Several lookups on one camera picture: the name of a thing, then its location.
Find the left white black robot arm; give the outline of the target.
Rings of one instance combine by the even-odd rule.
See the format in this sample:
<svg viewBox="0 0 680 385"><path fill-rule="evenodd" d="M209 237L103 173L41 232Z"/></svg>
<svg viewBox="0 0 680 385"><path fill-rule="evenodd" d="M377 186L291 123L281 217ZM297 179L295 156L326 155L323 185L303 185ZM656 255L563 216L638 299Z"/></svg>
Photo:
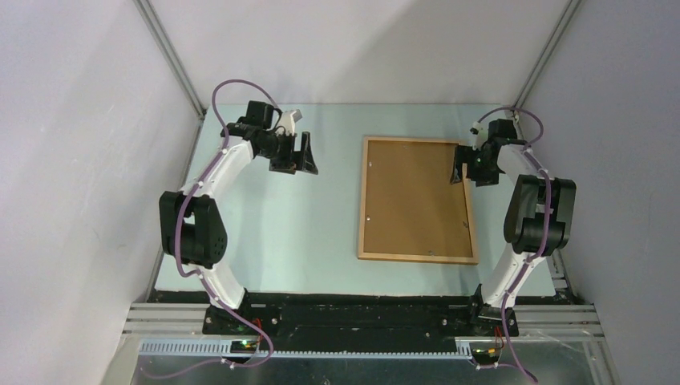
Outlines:
<svg viewBox="0 0 680 385"><path fill-rule="evenodd" d="M246 289L225 261L229 238L217 200L257 157L268 160L271 172L318 174L310 133L296 130L301 119L298 109L249 102L243 116L223 125L220 143L199 175L159 199L164 253L174 258L181 277L195 277L209 301L226 309L222 322L234 334L250 330L253 312L241 305Z"/></svg>

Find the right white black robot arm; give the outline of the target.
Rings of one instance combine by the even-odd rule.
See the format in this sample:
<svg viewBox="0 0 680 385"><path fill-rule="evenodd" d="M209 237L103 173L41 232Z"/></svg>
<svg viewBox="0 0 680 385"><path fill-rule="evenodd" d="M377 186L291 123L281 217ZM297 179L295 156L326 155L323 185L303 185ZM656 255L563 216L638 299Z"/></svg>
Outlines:
<svg viewBox="0 0 680 385"><path fill-rule="evenodd" d="M466 314L469 330L486 335L509 322L530 273L569 242L577 185L550 176L511 120L497 119L487 126L475 122L470 132L474 144L455 148L451 184L471 181L487 187L502 176L513 184L503 222L506 246L490 278L471 296Z"/></svg>

